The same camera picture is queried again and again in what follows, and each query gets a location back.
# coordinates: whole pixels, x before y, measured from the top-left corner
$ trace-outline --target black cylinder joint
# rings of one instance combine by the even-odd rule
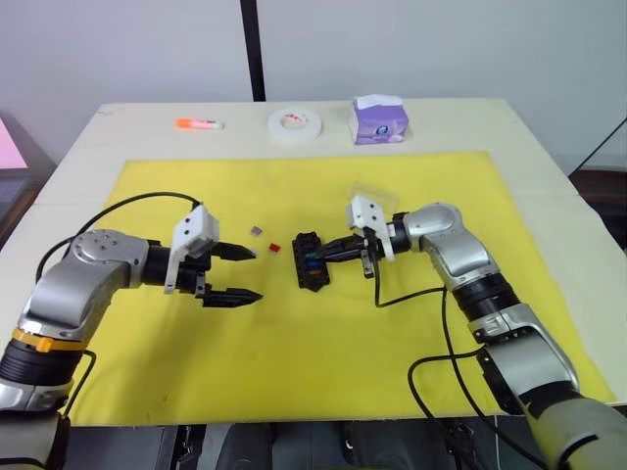
[[[501,273],[489,274],[453,291],[459,308],[468,321],[520,304],[520,300]]]
[[[403,224],[403,217],[406,213],[407,212],[397,212],[392,215],[392,222],[390,223],[394,226],[394,231],[390,233],[390,243],[392,244],[394,253],[404,253],[411,248],[410,238]]]
[[[141,273],[141,282],[151,286],[163,286],[166,284],[168,273],[169,248],[159,245],[148,247],[146,264]]]
[[[38,352],[33,346],[11,340],[0,359],[0,377],[20,384],[67,384],[82,351]]]

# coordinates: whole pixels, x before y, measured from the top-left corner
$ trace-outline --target roll of tape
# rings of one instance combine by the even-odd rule
[[[285,108],[267,119],[267,130],[276,142],[291,145],[315,139],[322,131],[322,119],[312,110]]]

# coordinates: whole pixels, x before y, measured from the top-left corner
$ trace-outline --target black plastic part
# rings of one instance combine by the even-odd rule
[[[48,461],[46,462],[46,470],[61,470],[65,466],[69,441],[70,419],[60,415],[59,421],[57,422],[55,441],[52,443]]]
[[[582,396],[565,380],[536,387],[520,396],[522,402],[527,405],[529,414],[536,419],[554,404],[580,398]]]
[[[227,288],[225,291],[212,291],[211,284],[205,284],[204,291],[202,296],[196,296],[199,299],[203,299],[203,306],[234,308],[252,304],[264,297],[248,289],[236,289],[232,287]]]
[[[11,340],[0,359],[0,377],[28,385],[67,384],[81,356],[82,351],[38,352],[30,345]]]
[[[501,273],[489,274],[455,289],[453,295],[468,321],[520,304]]]
[[[229,261],[242,261],[244,259],[255,259],[255,252],[241,245],[232,243],[217,242],[212,247],[212,257],[227,259]]]
[[[322,245],[318,256],[326,262],[342,262],[362,257],[363,238],[359,235],[349,235],[336,238]]]
[[[163,286],[168,272],[169,248],[158,245],[148,247],[146,265],[141,273],[141,281],[152,286]],[[198,275],[212,267],[211,256],[204,254],[199,258],[186,257],[178,267],[176,289],[185,294],[196,293]]]
[[[321,247],[322,242],[315,232],[299,233],[292,241],[296,275],[301,289],[317,292],[322,286],[331,282],[326,261],[320,258],[308,258],[317,254]]]
[[[457,448],[454,448],[445,441],[447,454],[454,457],[456,468],[464,468],[461,466],[460,462],[463,454],[466,454],[475,465],[481,466],[477,453],[477,445],[473,439],[474,431],[458,418],[442,418],[442,422],[449,430],[449,433],[453,435],[457,443]]]
[[[141,282],[151,286],[163,286],[168,272],[169,248],[149,244]]]
[[[488,384],[499,407],[509,414],[522,414],[522,408],[518,400],[509,389],[506,380],[503,378],[503,375],[501,375],[501,372],[492,361],[492,358],[485,348],[481,349],[477,354],[477,361],[481,369],[483,369],[483,378]]]
[[[206,424],[178,426],[168,470],[197,470],[206,433]]]

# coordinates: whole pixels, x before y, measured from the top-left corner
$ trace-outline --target white wall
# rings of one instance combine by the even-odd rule
[[[625,116],[626,3],[264,0],[266,96],[502,96],[568,172]]]
[[[251,100],[239,2],[0,2],[0,116],[54,162],[102,103]]]

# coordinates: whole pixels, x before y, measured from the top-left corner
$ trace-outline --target purple tissue box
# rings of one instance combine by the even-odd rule
[[[358,145],[403,142],[409,123],[398,96],[367,95],[353,101],[349,127]]]

